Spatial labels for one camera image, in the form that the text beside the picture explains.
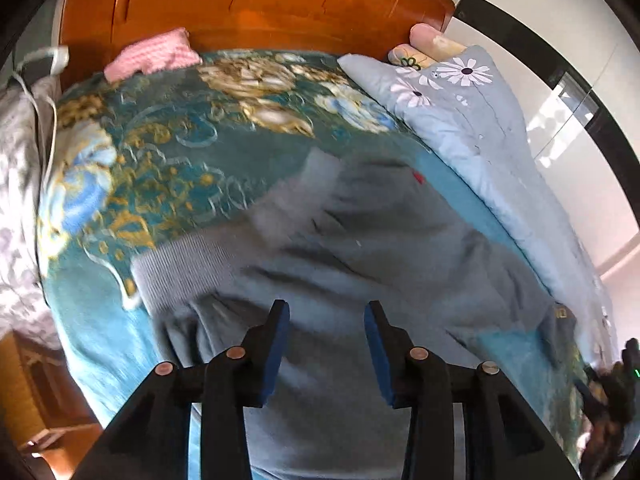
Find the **floor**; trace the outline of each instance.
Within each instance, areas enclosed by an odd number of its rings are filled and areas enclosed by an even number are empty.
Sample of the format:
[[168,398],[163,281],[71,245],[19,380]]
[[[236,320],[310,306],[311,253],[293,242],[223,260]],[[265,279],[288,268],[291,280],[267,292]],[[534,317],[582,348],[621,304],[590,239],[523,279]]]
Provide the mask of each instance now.
[[60,439],[59,449],[43,451],[42,457],[58,480],[67,480],[101,434],[100,424],[67,433]]

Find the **red tag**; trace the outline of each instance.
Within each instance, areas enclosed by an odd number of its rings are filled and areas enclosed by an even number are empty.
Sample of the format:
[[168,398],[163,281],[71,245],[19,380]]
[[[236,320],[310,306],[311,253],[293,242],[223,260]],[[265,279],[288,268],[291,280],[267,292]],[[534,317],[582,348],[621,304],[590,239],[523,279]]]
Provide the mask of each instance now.
[[414,170],[414,179],[418,181],[418,184],[424,184],[424,181],[426,180],[423,174],[418,173],[415,170]]

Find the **blue gripper pad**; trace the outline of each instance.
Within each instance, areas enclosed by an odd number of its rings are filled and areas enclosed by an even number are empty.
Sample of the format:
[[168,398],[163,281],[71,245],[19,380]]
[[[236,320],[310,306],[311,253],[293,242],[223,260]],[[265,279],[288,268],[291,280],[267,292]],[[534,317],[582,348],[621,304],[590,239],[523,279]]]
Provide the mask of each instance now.
[[378,379],[378,386],[380,392],[386,400],[386,402],[392,406],[394,404],[394,393],[391,388],[391,369],[389,360],[386,357],[384,345],[382,344],[382,338],[378,331],[378,324],[373,317],[371,307],[367,305],[364,309],[364,331],[367,335],[367,342],[369,343],[369,352],[371,354],[371,360],[373,367],[376,371],[376,377]]
[[264,363],[264,375],[262,378],[262,390],[260,391],[260,402],[263,404],[273,393],[276,387],[276,377],[282,362],[282,355],[287,346],[287,335],[289,333],[289,305],[282,302],[282,312],[278,317],[275,334],[271,342],[269,355]]

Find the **wooden cabinet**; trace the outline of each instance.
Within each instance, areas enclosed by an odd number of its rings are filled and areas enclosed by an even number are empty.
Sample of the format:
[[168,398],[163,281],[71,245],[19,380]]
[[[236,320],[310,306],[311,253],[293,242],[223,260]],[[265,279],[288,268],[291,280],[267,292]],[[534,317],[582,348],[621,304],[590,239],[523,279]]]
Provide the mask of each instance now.
[[0,416],[18,449],[29,452],[96,423],[63,352],[15,332],[0,340]]

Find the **metal screw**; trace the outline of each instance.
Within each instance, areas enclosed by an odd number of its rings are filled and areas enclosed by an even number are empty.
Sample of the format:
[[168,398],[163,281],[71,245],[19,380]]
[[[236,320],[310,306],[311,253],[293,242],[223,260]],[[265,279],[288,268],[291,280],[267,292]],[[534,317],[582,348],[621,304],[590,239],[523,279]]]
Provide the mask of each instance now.
[[229,359],[242,359],[246,354],[246,350],[241,346],[232,346],[226,351],[226,356]]
[[493,361],[485,361],[482,363],[482,371],[488,375],[495,375],[500,371],[500,367]]
[[409,355],[412,359],[416,361],[423,361],[427,357],[429,357],[429,351],[426,348],[422,348],[421,346],[414,346],[409,350]]
[[156,365],[156,368],[154,368],[154,372],[158,375],[169,375],[173,371],[174,371],[174,364],[170,363],[169,361],[160,363],[159,365]]

